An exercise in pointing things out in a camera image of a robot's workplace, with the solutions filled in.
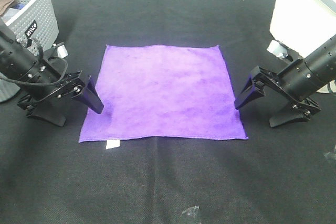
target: white container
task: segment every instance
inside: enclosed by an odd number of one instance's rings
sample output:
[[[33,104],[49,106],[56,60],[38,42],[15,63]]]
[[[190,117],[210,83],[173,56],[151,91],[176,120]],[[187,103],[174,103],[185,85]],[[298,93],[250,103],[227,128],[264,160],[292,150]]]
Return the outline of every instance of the white container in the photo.
[[[31,37],[36,38],[44,50],[50,48],[58,36],[58,26],[51,0],[18,0],[18,2],[25,6],[7,21],[6,25],[15,33],[17,39],[26,41],[25,32],[36,22],[37,27],[33,25],[34,33]],[[37,48],[34,45],[29,50],[37,54]],[[17,85],[0,80],[0,101],[9,99],[18,90]]]
[[[276,0],[270,32],[305,58],[336,34],[335,5],[336,0]]]

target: black fabric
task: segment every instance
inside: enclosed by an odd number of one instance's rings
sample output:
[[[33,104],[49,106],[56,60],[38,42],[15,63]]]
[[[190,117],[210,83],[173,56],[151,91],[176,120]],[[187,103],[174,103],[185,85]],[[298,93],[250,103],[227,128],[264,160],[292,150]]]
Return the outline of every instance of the black fabric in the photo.
[[[238,94],[249,71],[285,65],[266,51],[275,0],[52,0],[69,71],[97,77],[105,44],[220,45]],[[335,98],[308,123],[271,129],[279,94],[241,109],[249,140],[149,137],[78,144],[87,108],[64,98],[59,128],[1,104],[0,223],[175,223],[200,206],[203,224],[333,223]]]

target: black table surface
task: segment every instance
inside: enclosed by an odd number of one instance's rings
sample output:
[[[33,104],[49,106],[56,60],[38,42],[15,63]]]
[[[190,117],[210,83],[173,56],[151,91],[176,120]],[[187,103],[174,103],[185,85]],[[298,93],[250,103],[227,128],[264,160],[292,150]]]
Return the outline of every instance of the black table surface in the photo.
[[[52,0],[69,71],[98,76],[106,44],[220,45],[235,94],[267,52],[275,0]],[[0,223],[175,223],[199,206],[202,223],[334,223],[335,98],[308,123],[271,129],[286,101],[269,89],[241,109],[249,140],[148,137],[78,144],[87,108],[57,103],[64,127],[25,118],[19,96],[0,104]]]

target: gray plastic basket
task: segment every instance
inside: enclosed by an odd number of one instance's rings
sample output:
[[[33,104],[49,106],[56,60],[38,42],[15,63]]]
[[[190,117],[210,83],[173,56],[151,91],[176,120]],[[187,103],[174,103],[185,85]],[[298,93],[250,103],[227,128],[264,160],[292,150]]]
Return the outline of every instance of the gray plastic basket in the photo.
[[[50,48],[58,35],[58,26],[51,0],[18,0],[25,4],[6,25],[15,33],[16,38],[26,41],[25,31],[36,21],[37,28],[32,37],[38,39],[44,50]],[[37,48],[32,46],[29,50],[37,54]],[[19,87],[12,83],[0,80],[0,102],[14,96]]]

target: purple towel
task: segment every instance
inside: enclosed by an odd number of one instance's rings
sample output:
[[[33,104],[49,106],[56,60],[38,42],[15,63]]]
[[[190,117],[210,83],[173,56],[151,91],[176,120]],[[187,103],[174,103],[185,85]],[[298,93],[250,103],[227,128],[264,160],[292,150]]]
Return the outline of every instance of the purple towel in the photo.
[[[79,142],[176,136],[247,139],[219,47],[107,46]]]

